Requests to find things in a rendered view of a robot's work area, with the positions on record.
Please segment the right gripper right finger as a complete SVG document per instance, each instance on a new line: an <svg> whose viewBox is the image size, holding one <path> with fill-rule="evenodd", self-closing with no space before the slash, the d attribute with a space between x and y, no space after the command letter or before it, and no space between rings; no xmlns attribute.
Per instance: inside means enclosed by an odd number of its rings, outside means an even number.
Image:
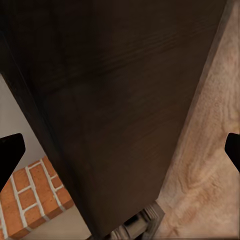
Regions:
<svg viewBox="0 0 240 240"><path fill-rule="evenodd" d="M240 134L229 133L224 150L240 172Z"/></svg>

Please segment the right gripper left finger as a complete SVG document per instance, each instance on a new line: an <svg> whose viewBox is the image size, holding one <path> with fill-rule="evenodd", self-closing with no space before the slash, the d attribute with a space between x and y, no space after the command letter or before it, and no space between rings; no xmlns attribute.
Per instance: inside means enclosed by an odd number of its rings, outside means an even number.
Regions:
<svg viewBox="0 0 240 240"><path fill-rule="evenodd" d="M21 133L0 138L0 192L26 152Z"/></svg>

